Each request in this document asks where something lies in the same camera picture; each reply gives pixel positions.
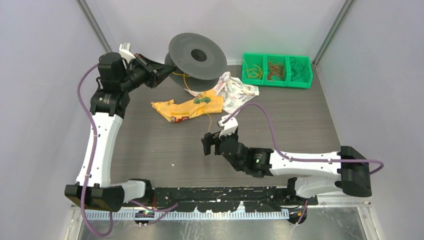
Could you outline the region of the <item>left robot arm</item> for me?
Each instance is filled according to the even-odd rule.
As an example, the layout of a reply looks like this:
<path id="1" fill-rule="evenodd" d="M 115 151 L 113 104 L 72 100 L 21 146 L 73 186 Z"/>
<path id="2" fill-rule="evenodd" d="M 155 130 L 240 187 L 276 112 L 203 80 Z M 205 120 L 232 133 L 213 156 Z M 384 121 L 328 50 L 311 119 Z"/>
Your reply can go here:
<path id="1" fill-rule="evenodd" d="M 94 66 L 99 76 L 89 107 L 82 108 L 91 124 L 89 141 L 75 183 L 65 186 L 64 195 L 85 210 L 118 212 L 135 200 L 148 207 L 154 200 L 150 180 L 132 178 L 111 184 L 112 156 L 123 123 L 130 92 L 145 85 L 157 87 L 176 67 L 135 54 L 126 60 L 118 52 L 103 54 Z"/>

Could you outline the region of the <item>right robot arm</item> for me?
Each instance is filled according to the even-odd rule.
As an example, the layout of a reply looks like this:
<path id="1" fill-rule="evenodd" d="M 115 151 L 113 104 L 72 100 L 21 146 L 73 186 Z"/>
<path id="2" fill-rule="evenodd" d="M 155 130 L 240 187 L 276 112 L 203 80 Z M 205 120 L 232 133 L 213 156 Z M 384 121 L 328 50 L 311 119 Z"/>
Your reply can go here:
<path id="1" fill-rule="evenodd" d="M 204 155 L 223 156 L 237 172 L 255 178 L 291 175 L 285 198 L 291 205 L 319 194 L 342 191 L 352 197 L 372 196 L 370 166 L 351 146 L 339 151 L 310 154 L 285 152 L 280 155 L 271 148 L 247 147 L 238 141 L 238 134 L 206 133 L 201 139 Z"/>

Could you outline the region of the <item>black cable spool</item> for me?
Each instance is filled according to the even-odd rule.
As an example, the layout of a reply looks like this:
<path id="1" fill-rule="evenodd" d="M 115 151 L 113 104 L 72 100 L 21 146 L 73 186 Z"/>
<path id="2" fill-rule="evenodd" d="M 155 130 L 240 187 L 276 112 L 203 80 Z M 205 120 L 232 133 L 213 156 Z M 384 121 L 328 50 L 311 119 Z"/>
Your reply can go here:
<path id="1" fill-rule="evenodd" d="M 178 86 L 205 92 L 217 85 L 226 70 L 227 58 L 211 39 L 185 32 L 171 39 L 164 64 L 175 67 L 169 77 Z"/>

